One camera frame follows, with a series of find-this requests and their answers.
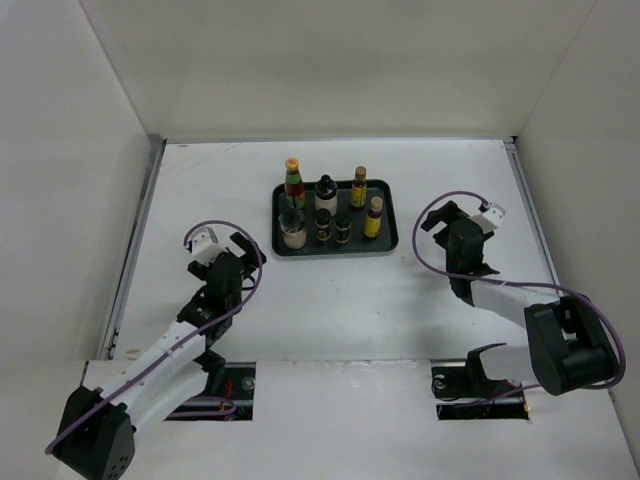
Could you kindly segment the white bottle black cap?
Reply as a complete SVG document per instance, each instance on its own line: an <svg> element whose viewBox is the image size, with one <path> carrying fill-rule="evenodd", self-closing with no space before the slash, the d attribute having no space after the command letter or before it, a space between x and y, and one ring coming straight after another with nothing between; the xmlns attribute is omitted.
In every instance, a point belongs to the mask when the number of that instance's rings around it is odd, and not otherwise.
<svg viewBox="0 0 640 480"><path fill-rule="evenodd" d="M315 184L315 210L328 210L334 217L338 208L338 187L330 175L324 174Z"/></svg>

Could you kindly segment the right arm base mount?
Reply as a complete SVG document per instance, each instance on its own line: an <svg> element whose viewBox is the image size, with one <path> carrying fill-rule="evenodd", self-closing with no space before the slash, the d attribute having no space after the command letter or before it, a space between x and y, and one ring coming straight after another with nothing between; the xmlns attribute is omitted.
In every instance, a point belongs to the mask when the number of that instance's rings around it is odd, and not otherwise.
<svg viewBox="0 0 640 480"><path fill-rule="evenodd" d="M463 360L434 361L431 391L439 420L528 420L523 386L508 379L490 379L481 354L504 346L493 343L475 348Z"/></svg>

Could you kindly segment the clear jar black lid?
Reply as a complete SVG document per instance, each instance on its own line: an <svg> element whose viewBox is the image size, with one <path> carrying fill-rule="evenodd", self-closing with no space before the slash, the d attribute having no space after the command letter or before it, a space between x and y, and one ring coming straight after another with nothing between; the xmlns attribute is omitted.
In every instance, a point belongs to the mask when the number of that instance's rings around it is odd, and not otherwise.
<svg viewBox="0 0 640 480"><path fill-rule="evenodd" d="M288 207L278 217L280 231L289 249L299 250L307 241L306 217L302 210Z"/></svg>

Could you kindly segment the yellow bottle tan cap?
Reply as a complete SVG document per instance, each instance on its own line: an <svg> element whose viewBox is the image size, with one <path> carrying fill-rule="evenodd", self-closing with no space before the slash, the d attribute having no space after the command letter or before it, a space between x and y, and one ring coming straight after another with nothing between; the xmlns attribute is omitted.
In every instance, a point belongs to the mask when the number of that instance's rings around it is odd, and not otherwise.
<svg viewBox="0 0 640 480"><path fill-rule="evenodd" d="M371 199L363 228L365 237L373 239L379 235L383 206L384 200L381 197L375 196Z"/></svg>

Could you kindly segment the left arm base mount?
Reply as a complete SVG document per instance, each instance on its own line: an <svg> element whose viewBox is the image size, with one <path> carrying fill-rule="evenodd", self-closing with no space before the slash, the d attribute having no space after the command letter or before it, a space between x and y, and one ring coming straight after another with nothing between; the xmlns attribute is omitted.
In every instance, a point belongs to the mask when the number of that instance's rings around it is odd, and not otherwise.
<svg viewBox="0 0 640 480"><path fill-rule="evenodd" d="M257 364L227 362L209 351L197 362L208 377L204 390L172 412L167 421L251 421Z"/></svg>

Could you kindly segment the red green sauce bottle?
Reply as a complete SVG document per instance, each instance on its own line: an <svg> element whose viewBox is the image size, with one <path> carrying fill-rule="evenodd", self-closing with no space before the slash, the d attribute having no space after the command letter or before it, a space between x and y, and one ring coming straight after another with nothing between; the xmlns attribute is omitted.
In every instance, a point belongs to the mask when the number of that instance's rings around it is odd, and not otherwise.
<svg viewBox="0 0 640 480"><path fill-rule="evenodd" d="M290 157L285 161L285 197L289 207L303 210L306 204L304 182L299 170L299 160Z"/></svg>

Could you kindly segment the small dark spice bottle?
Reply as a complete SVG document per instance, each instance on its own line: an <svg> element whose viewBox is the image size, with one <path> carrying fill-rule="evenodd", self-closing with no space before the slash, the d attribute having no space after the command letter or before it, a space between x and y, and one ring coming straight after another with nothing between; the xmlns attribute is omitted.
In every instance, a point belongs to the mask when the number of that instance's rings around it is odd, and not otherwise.
<svg viewBox="0 0 640 480"><path fill-rule="evenodd" d="M315 211L314 222L316 226L316 238L320 242L328 241L330 238L332 215L328 209L321 208Z"/></svg>
<svg viewBox="0 0 640 480"><path fill-rule="evenodd" d="M335 216L335 241L344 245L350 239L351 215L349 212L339 212Z"/></svg>

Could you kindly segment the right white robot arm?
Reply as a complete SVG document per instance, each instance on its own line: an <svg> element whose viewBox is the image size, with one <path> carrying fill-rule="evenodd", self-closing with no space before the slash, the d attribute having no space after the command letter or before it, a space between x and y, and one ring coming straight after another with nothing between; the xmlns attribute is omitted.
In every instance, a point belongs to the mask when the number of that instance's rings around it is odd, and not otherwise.
<svg viewBox="0 0 640 480"><path fill-rule="evenodd" d="M616 385L626 368L624 348L605 315L583 294L556 284L500 278L484 260L484 246L506 217L496 203L483 201L475 215L441 197L428 205L412 231L433 233L445 252L445 276L453 294L471 307L521 326L537 383L559 396L576 389Z"/></svg>

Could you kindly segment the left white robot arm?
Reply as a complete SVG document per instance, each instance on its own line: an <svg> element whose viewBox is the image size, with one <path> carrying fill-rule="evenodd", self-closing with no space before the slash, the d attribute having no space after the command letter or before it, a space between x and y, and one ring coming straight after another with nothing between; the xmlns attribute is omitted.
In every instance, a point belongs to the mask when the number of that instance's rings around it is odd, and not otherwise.
<svg viewBox="0 0 640 480"><path fill-rule="evenodd" d="M167 331L111 381L93 389L80 385L68 397L45 452L82 478L121 478L143 428L183 418L186 401L223 390L225 361L212 347L256 293L266 257L239 226L230 239L242 252L221 247L216 225L201 222L185 234L188 271L202 285Z"/></svg>

